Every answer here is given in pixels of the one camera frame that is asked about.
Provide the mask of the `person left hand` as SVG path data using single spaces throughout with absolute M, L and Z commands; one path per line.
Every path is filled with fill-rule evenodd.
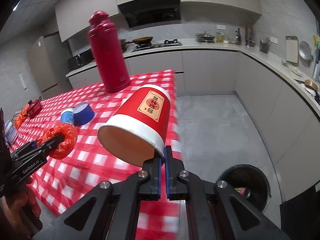
M 16 191 L 11 196 L 1 198 L 1 229 L 12 228 L 20 235 L 31 235 L 31 231 L 22 221 L 19 211 L 27 205 L 37 218 L 41 215 L 41 208 L 36 200 L 35 192 L 29 187 L 32 183 L 33 179 L 29 177 L 26 179 L 26 191 Z

